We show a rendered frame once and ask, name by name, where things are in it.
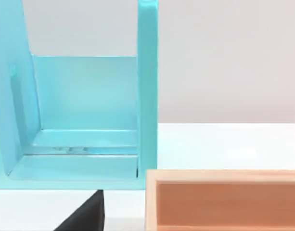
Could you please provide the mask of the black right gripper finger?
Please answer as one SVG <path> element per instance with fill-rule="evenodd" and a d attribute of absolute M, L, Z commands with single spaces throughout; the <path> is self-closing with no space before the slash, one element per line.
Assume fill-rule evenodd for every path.
<path fill-rule="evenodd" d="M 104 192 L 97 190 L 53 231 L 104 231 Z"/>

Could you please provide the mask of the light blue rack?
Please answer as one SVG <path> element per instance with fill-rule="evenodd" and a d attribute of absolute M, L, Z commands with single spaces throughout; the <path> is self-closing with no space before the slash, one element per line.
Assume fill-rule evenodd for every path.
<path fill-rule="evenodd" d="M 157 168 L 158 0 L 135 55 L 36 55 L 22 0 L 0 0 L 0 190 L 143 190 Z"/>

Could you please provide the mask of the shallow salmon-coloured box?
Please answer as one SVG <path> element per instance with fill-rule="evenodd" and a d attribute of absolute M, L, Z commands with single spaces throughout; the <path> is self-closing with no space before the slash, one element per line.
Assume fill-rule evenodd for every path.
<path fill-rule="evenodd" d="M 144 231 L 295 231 L 295 170 L 149 170 Z"/>

